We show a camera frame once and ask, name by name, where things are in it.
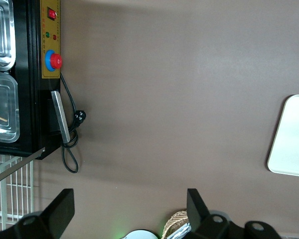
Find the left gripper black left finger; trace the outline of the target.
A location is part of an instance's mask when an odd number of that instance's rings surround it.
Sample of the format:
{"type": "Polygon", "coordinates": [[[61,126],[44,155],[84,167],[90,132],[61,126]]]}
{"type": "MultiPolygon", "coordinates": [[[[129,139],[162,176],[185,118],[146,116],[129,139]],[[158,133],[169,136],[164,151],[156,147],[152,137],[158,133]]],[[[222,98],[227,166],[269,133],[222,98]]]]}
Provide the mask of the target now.
{"type": "Polygon", "coordinates": [[[74,190],[63,189],[43,210],[1,231],[0,239],[59,239],[75,214],[74,190]]]}

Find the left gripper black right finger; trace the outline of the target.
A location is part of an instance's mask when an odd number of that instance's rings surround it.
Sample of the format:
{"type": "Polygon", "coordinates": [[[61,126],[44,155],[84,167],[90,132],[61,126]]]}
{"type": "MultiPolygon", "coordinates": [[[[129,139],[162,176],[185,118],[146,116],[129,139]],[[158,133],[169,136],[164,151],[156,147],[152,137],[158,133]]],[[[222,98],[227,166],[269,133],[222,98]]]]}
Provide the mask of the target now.
{"type": "Polygon", "coordinates": [[[229,221],[221,214],[210,213],[197,189],[187,189],[187,216],[191,231],[187,239],[226,239],[229,221]]]}

